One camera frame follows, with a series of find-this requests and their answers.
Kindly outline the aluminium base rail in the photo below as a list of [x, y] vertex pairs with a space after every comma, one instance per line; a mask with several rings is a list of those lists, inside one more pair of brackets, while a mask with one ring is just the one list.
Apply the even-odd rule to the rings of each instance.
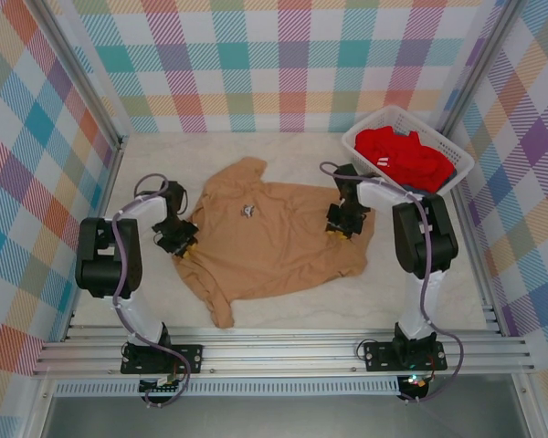
[[[388, 341], [391, 329], [176, 328], [175, 344], [203, 346], [203, 377], [331, 377], [363, 375], [355, 356], [363, 339]], [[450, 368], [465, 375], [530, 373], [535, 365], [522, 338], [487, 330], [461, 330], [461, 342], [444, 337]], [[44, 345], [34, 375], [42, 379], [117, 377], [124, 331], [113, 326], [72, 326], [61, 342]]]

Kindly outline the aluminium side rail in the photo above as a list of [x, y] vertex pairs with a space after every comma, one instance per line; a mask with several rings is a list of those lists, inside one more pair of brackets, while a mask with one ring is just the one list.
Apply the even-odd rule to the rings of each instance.
[[452, 189], [451, 196], [469, 257], [476, 288], [479, 291], [487, 331], [505, 337], [507, 336], [505, 322], [498, 311], [497, 298], [494, 295], [489, 271], [480, 252], [478, 236], [472, 226], [469, 208], [466, 206], [462, 192], [458, 187]]
[[[126, 141], [128, 139], [129, 139], [128, 136], [120, 137], [119, 141], [114, 146], [114, 152], [112, 154], [111, 167], [110, 167], [108, 179], [105, 183], [103, 194], [100, 198], [98, 208], [96, 210], [96, 213], [98, 214], [98, 216], [103, 216], [107, 212], [107, 208], [108, 208], [109, 203], [110, 203], [113, 187], [114, 187], [114, 184], [115, 184], [116, 179], [117, 179], [118, 172], [119, 172], [120, 167], [121, 167], [121, 162], [122, 162], [122, 158], [123, 158], [123, 155], [124, 155]], [[66, 313], [66, 315], [67, 315], [67, 320], [66, 320], [67, 325], [64, 329], [64, 337], [66, 337], [67, 330], [71, 326], [71, 322], [72, 322], [73, 318], [75, 317], [76, 309], [77, 309], [77, 305], [79, 303], [80, 296], [81, 296], [81, 289], [79, 287], [76, 287], [76, 289], [73, 293], [73, 296], [72, 296], [72, 301], [70, 302], [70, 308], [69, 308], [68, 312]]]

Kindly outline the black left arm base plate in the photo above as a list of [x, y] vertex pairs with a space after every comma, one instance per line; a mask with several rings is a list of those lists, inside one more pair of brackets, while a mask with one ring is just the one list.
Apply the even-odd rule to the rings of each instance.
[[[172, 350], [183, 356], [189, 363], [191, 373], [201, 370], [203, 346], [194, 344], [173, 344]], [[121, 348], [121, 374], [185, 374], [184, 361], [160, 351], [157, 348], [134, 345], [125, 342]]]

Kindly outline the red t-shirt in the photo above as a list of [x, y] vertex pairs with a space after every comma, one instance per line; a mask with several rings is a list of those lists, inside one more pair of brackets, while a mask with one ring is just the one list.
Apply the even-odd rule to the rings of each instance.
[[399, 185], [423, 192], [437, 192], [456, 171], [442, 152], [422, 144], [416, 131], [363, 130], [355, 136], [354, 149]]

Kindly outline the aluminium corner post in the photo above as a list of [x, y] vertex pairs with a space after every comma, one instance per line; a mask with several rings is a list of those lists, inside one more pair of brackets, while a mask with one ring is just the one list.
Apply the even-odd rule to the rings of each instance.
[[106, 138], [121, 151], [132, 122], [72, 0], [25, 0]]
[[443, 88], [431, 122], [450, 136], [528, 0], [482, 0]]

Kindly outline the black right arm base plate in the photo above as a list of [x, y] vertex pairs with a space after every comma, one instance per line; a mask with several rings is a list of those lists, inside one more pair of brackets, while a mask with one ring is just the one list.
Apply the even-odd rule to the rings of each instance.
[[412, 346], [396, 346], [394, 342], [364, 343], [366, 370], [372, 371], [432, 371], [446, 370], [447, 357], [439, 341], [414, 342]]

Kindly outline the white plastic laundry basket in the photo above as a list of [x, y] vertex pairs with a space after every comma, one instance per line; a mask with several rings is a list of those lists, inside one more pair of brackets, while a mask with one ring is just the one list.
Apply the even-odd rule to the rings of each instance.
[[[410, 131], [416, 131], [422, 144], [442, 152], [452, 162], [457, 171], [457, 175], [436, 192], [436, 194], [440, 196], [450, 192], [452, 188], [454, 188], [468, 175], [469, 171], [474, 166], [474, 160], [471, 156], [455, 143], [445, 138], [436, 130], [428, 126], [424, 121], [412, 115], [408, 111], [398, 106], [390, 105], [364, 117], [361, 121], [355, 123], [342, 136], [342, 146], [349, 152], [353, 164], [360, 172], [377, 173], [386, 178], [386, 180], [390, 183], [401, 186], [375, 167], [372, 163], [367, 161], [354, 149], [355, 136], [359, 132], [368, 129], [379, 129], [386, 126], [392, 127], [396, 133], [404, 135], [407, 135]], [[427, 193], [408, 186], [401, 187], [417, 193]]]

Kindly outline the tan t-shirt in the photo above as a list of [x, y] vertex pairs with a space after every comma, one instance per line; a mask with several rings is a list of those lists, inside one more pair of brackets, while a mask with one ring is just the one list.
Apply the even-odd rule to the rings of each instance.
[[184, 284], [220, 329], [235, 320], [236, 300], [278, 297], [359, 276], [367, 266], [375, 213], [346, 240], [328, 235], [326, 215], [339, 202], [335, 188], [263, 182], [265, 161], [245, 157], [214, 174], [190, 217], [198, 250], [173, 258]]

